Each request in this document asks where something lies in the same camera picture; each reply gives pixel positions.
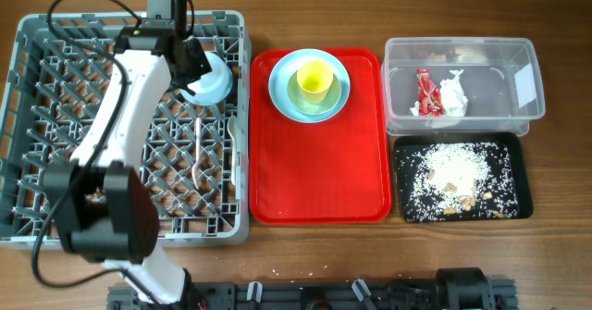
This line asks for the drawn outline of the red snack wrapper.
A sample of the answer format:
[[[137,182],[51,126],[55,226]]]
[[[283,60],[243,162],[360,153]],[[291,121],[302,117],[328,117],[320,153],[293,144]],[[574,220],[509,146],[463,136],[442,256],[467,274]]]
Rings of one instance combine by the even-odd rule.
[[[416,70],[418,84],[417,113],[419,116],[439,117],[445,114],[438,86],[430,80],[429,71]]]

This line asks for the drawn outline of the rice and food scraps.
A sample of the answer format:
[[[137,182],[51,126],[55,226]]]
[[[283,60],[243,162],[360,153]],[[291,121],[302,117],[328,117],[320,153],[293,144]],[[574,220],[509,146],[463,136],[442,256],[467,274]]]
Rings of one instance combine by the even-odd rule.
[[[395,149],[403,217],[414,223],[516,218],[511,156],[501,143],[435,143]]]

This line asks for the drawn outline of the white napkin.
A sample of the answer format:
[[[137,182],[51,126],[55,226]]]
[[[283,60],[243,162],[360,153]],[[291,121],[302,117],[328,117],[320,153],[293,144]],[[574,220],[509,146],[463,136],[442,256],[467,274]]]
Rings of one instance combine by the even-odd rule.
[[[410,111],[415,117],[428,117],[425,124],[434,129],[443,129],[457,125],[460,120],[466,115],[468,106],[468,99],[464,93],[463,87],[460,83],[460,78],[463,70],[451,70],[450,79],[445,79],[440,82],[438,86],[441,93],[442,104],[445,109],[445,114],[439,117],[419,116],[417,113],[418,100],[410,108]]]

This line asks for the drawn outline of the light blue bowl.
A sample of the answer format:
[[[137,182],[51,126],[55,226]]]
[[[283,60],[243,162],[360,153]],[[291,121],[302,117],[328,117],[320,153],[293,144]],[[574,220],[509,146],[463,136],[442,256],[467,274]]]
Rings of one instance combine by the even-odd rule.
[[[226,62],[214,52],[205,53],[211,71],[203,75],[198,81],[192,82],[187,91],[181,91],[181,96],[194,105],[217,104],[224,100],[233,86],[233,75]]]

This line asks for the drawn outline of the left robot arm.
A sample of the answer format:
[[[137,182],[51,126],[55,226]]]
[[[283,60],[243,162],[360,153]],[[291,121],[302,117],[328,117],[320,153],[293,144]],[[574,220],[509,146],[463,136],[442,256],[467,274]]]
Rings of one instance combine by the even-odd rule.
[[[142,19],[121,30],[105,57],[113,72],[99,111],[67,163],[43,178],[65,252],[119,273],[151,307],[203,309],[191,274],[158,245],[159,216],[139,177],[154,111],[172,87],[184,88],[211,68],[185,18]]]

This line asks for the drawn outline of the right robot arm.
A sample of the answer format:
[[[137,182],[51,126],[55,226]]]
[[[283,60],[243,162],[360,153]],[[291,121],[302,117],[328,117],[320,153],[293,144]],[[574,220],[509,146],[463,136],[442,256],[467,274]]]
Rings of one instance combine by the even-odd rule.
[[[442,309],[489,309],[487,279],[480,268],[441,268],[436,275]]]

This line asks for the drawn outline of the cream plastic spoon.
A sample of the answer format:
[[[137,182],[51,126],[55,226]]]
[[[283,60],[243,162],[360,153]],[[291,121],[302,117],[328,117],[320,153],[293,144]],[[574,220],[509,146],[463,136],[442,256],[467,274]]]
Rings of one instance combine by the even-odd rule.
[[[237,134],[238,134],[238,120],[236,116],[231,116],[228,119],[227,124],[228,135],[231,140],[231,159],[230,159],[230,182],[232,185],[236,185],[236,170],[237,170],[237,156],[238,156],[238,145],[237,145]]]

